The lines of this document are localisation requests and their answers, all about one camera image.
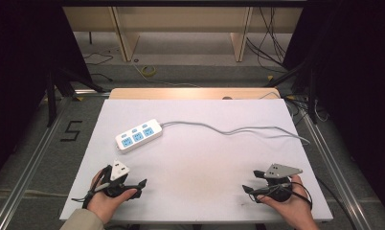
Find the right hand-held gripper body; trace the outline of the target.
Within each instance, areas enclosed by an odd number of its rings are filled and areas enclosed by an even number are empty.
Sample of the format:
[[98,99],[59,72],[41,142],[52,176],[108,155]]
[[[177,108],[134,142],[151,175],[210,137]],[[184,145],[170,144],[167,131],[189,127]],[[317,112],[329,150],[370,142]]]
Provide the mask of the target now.
[[268,184],[269,192],[266,195],[279,202],[288,200],[292,193],[290,176],[302,172],[302,169],[272,164],[266,172],[260,174]]

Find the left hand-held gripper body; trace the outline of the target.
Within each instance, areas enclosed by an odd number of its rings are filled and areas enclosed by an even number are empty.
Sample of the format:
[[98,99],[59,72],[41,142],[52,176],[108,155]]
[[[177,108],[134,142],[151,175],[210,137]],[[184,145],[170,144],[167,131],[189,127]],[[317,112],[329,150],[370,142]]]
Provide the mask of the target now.
[[102,184],[105,184],[105,187],[102,191],[107,196],[121,195],[125,191],[124,183],[129,172],[129,167],[115,160],[113,165],[108,165],[103,173]]

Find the person's left hand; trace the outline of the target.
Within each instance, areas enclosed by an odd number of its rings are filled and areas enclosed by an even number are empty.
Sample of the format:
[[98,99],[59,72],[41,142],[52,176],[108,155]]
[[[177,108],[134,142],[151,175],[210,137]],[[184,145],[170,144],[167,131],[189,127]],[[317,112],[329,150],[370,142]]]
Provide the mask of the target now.
[[136,189],[127,190],[117,197],[106,196],[103,192],[95,193],[88,202],[87,210],[94,213],[103,224],[107,224],[116,210],[136,193]]

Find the person's right hand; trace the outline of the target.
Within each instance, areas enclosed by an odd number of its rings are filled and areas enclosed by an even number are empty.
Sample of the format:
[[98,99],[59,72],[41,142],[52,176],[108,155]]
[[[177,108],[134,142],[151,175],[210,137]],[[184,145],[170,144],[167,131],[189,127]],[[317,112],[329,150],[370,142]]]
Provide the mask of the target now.
[[260,202],[275,209],[286,223],[294,229],[296,226],[307,223],[315,223],[317,225],[312,216],[311,207],[307,203],[308,195],[301,177],[297,174],[292,175],[291,181],[293,182],[292,191],[294,195],[290,199],[285,202],[278,202],[269,196],[259,195]]

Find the white power strip blue sockets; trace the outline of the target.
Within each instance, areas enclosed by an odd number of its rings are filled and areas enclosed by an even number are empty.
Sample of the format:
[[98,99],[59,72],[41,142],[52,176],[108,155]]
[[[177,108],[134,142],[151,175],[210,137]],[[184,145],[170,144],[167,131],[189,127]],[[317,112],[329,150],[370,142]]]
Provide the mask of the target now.
[[162,132],[162,126],[157,120],[151,119],[117,135],[115,137],[117,149],[121,152],[130,152],[160,137]]

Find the white foam board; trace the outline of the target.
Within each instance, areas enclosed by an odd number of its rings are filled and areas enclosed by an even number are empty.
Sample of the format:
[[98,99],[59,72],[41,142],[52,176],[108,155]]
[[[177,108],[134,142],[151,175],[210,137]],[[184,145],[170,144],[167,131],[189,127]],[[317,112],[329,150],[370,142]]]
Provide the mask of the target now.
[[[162,126],[160,137],[130,152],[117,149],[117,135],[151,119]],[[282,99],[107,100],[61,216],[67,219],[80,207],[95,173],[120,160],[130,168],[127,183],[146,179],[147,185],[118,209],[116,221],[278,222],[273,209],[242,189],[265,186],[253,171],[274,163],[302,169],[314,218],[331,220],[300,138]]]

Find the black metal stand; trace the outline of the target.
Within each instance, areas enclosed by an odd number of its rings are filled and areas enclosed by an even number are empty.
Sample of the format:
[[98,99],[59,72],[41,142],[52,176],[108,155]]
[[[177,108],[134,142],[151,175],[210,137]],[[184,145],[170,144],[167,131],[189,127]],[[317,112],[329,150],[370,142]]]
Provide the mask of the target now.
[[93,83],[91,77],[83,77],[66,68],[53,68],[46,76],[46,93],[49,109],[47,127],[50,127],[57,119],[57,99],[55,88],[58,89],[63,97],[73,97],[75,95],[75,89],[73,88],[71,81],[78,81],[82,85],[85,85],[98,93],[106,92],[106,89]]
[[292,90],[296,91],[300,88],[301,83],[306,83],[305,89],[307,91],[307,115],[314,125],[317,124],[316,112],[316,86],[315,86],[315,72],[312,70],[312,65],[308,61],[303,61],[297,67],[284,73],[276,80],[268,82],[265,87],[275,87],[289,79],[295,77],[296,80],[292,85]]

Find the black curtain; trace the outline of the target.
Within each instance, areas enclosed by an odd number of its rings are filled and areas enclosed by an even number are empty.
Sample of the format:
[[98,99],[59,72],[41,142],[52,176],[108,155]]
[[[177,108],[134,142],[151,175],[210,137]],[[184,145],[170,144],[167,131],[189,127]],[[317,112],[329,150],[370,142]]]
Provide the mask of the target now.
[[0,172],[48,87],[70,95],[70,83],[90,81],[63,7],[0,0]]
[[284,65],[311,62],[328,111],[385,207],[385,0],[302,0]]

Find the beige wooden shelf unit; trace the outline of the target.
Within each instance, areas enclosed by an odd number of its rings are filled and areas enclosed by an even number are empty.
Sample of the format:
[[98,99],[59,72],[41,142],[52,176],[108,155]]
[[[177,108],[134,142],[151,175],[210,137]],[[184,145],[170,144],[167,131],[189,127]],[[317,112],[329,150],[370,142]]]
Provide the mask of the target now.
[[123,60],[130,61],[139,35],[164,33],[227,33],[235,59],[243,61],[247,35],[274,30],[295,31],[302,8],[278,7],[65,7],[75,32],[113,32]]

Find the aluminium floor rail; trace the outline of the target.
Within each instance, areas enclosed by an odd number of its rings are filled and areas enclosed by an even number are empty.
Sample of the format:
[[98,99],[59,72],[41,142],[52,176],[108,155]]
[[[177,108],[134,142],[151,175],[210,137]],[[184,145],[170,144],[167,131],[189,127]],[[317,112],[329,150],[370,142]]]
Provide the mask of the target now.
[[316,148],[320,152],[321,157],[328,169],[337,194],[325,185],[322,179],[317,178],[317,180],[335,198],[337,204],[341,207],[342,211],[350,221],[353,230],[372,230],[362,206],[357,200],[354,192],[351,190],[351,186],[346,181],[345,176],[328,147],[328,143],[323,136],[321,129],[317,125],[317,109],[315,106],[311,105],[310,99],[305,101],[301,100],[298,96],[287,96],[286,99],[297,107],[299,114],[302,116],[300,121],[305,122]]
[[28,163],[25,165],[23,172],[18,176],[17,181],[13,188],[6,196],[6,201],[0,208],[0,230],[6,230],[11,222],[11,219],[16,212],[16,209],[21,202],[27,188],[29,187],[35,172],[43,159],[52,139],[60,124],[61,117],[64,115],[65,110],[71,103],[71,98],[62,98],[57,106],[57,116],[46,127],[42,133],[41,139],[38,142],[34,152],[31,155]]

